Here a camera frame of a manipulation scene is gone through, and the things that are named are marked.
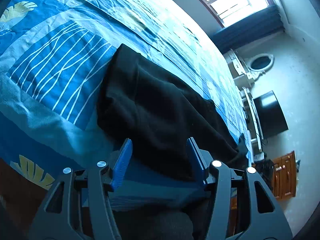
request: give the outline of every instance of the black tv screen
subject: black tv screen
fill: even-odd
[[[273,91],[253,100],[260,120],[263,138],[288,130],[287,122]]]

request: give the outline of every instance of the leaf pattern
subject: leaf pattern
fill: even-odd
[[[34,2],[18,2],[14,6],[7,8],[0,18],[0,22],[8,22],[16,17],[24,17],[29,11],[37,7]]]
[[[44,178],[44,170],[41,169],[37,164],[35,165],[33,161],[27,159],[26,157],[19,155],[20,165],[18,163],[12,163],[13,166],[22,174],[26,179],[30,180],[34,184],[49,190],[54,178],[46,173]]]
[[[5,30],[3,30],[3,31],[0,32],[0,36],[3,36],[3,35],[5,35],[5,34],[7,34],[7,33],[9,33],[9,32],[11,32],[10,29],[5,29]]]

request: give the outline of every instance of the wooden cabinet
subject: wooden cabinet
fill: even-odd
[[[237,209],[237,197],[233,197],[231,198],[231,205],[230,205],[230,209],[231,210],[234,210],[234,209]]]
[[[273,195],[277,200],[288,199],[296,195],[297,170],[294,151],[276,158],[272,178]]]

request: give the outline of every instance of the wall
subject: wall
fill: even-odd
[[[199,0],[173,0],[210,36],[221,26],[209,10]]]
[[[296,197],[281,206],[293,234],[304,226],[320,201],[320,64],[310,52],[285,33],[239,48],[243,58],[259,53],[275,56],[273,67],[252,88],[253,97],[273,90],[284,112],[289,130],[264,140],[264,152],[273,159],[295,151],[301,159]]]
[[[287,33],[309,50],[320,62],[320,18],[309,0],[280,0],[288,26]]]

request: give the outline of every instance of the bed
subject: bed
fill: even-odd
[[[212,99],[235,141],[244,133],[251,148],[224,57],[172,0],[12,0],[0,19],[0,157],[45,189],[64,168],[108,157],[114,141],[97,126],[95,105],[122,43]],[[181,206],[202,194],[132,159],[110,198],[125,211]]]

